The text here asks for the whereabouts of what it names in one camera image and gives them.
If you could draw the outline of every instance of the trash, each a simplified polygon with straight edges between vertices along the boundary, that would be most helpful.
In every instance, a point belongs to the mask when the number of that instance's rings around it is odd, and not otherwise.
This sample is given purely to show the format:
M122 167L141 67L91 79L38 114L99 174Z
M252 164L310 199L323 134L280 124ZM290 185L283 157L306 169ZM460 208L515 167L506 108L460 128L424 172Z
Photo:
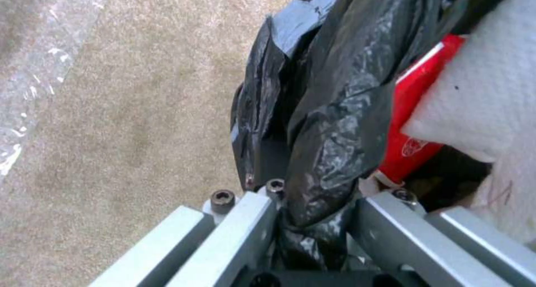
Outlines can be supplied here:
M536 112L536 5L504 0L466 43L402 128L494 162Z
M410 118L421 96L434 83L463 43L463 38L447 35L398 79L394 89L394 106L387 151L374 176L388 187L399 187L404 178L434 156L442 144L431 143L402 134L400 129Z
M395 81L469 4L444 1L301 1L261 27L231 138L244 189L285 177L278 251L286 266L343 266L358 178L384 157ZM317 20L304 15L311 11Z

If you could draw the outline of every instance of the plastic sheet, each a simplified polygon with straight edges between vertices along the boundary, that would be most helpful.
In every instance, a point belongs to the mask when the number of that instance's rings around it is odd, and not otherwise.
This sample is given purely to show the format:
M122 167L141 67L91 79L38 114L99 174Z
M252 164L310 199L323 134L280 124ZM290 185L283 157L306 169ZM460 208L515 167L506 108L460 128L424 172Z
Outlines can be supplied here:
M65 80L106 0L0 0L0 182Z
M286 177L278 248L287 266L343 265L347 211L359 197L357 179L383 159L394 80L467 6L441 2L336 0L320 28L286 36L297 43L290 51L276 45L272 18L261 28L233 102L231 135L244 188Z

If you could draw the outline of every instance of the screw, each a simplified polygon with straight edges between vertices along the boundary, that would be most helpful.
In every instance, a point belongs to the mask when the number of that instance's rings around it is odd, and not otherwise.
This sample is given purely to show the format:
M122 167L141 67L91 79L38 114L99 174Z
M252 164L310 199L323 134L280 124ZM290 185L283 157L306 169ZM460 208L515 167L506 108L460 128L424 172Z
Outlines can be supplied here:
M397 188L391 190L391 194L411 209L417 205L417 196L406 189Z
M214 213L229 213L234 203L235 195L230 190L217 190L210 196L210 208Z
M268 196L274 196L274 199L283 199L285 195L285 180L283 179L270 179L266 183L266 193Z

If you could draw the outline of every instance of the black plastic part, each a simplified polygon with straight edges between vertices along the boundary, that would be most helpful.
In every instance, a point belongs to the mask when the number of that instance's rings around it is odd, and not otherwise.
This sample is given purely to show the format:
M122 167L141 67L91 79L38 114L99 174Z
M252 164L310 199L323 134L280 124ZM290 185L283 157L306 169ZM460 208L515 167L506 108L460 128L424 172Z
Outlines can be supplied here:
M401 287L393 277L374 270L355 272L242 271L232 287Z

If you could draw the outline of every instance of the floor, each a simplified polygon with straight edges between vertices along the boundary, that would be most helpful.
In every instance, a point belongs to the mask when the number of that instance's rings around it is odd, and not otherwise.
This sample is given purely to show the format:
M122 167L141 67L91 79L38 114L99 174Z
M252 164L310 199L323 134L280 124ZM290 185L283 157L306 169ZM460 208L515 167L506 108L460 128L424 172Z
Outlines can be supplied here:
M0 188L0 285L86 285L179 205L238 192L231 100L288 1L107 0Z

